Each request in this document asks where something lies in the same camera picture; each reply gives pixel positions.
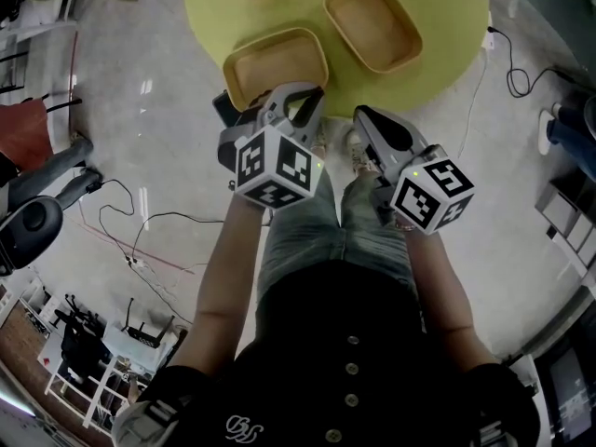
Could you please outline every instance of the yellow-green tabletop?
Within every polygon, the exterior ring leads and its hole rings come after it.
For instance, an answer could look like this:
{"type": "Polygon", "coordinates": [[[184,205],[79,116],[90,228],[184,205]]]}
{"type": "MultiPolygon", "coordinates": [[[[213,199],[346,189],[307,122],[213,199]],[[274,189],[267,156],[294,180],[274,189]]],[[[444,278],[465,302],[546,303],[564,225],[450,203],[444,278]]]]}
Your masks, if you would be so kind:
{"type": "Polygon", "coordinates": [[[323,0],[184,0],[196,39],[221,67],[237,47],[302,26],[319,38],[330,68],[327,115],[351,117],[359,104],[405,111],[448,88],[477,55],[488,0],[400,0],[422,35],[421,58],[394,74],[358,60],[328,19],[323,0]]]}

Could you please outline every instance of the brown tray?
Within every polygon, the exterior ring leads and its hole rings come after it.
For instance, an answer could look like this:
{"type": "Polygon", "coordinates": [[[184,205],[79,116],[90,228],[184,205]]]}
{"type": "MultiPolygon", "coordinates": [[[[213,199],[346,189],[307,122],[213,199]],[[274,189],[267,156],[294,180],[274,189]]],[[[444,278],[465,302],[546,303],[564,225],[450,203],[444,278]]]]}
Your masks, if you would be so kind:
{"type": "Polygon", "coordinates": [[[292,28],[237,49],[225,60],[223,76],[232,103],[245,111],[283,83],[309,81],[325,88],[329,67],[317,36],[292,28]]]}
{"type": "Polygon", "coordinates": [[[391,73],[422,53],[422,38],[398,0],[325,0],[337,31],[376,73],[391,73]]]}

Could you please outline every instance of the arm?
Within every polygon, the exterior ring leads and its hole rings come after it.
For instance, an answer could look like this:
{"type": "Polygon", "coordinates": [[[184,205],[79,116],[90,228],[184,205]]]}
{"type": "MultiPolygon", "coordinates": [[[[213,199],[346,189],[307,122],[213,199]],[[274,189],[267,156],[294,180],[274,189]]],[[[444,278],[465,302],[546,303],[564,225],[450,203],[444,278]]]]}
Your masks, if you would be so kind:
{"type": "Polygon", "coordinates": [[[439,234],[427,237],[409,232],[406,241],[428,331],[440,339],[449,358],[464,373],[496,363],[474,330],[469,300],[439,234]]]}
{"type": "Polygon", "coordinates": [[[232,198],[200,285],[193,326],[171,366],[213,377],[234,360],[251,300],[263,212],[232,198]]]}

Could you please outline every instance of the person's left arm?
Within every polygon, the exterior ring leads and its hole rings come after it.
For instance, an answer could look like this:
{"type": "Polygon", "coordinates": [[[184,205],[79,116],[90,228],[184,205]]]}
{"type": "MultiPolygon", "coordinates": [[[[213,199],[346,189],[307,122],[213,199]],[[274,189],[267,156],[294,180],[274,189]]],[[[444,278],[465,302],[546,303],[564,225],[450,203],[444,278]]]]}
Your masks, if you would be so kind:
{"type": "Polygon", "coordinates": [[[251,300],[263,213],[232,198],[200,285],[193,326],[170,366],[215,377],[234,360],[251,300]]]}

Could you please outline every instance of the person's right arm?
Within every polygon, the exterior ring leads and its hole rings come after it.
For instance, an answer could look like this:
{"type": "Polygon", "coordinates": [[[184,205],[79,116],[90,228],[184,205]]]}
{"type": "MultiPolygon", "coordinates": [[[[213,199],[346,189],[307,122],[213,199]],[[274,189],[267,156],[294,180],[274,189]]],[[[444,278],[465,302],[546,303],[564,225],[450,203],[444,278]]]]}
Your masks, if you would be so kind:
{"type": "Polygon", "coordinates": [[[418,296],[427,330],[464,373],[482,364],[497,363],[478,338],[466,292],[449,262],[439,234],[406,234],[418,296]]]}

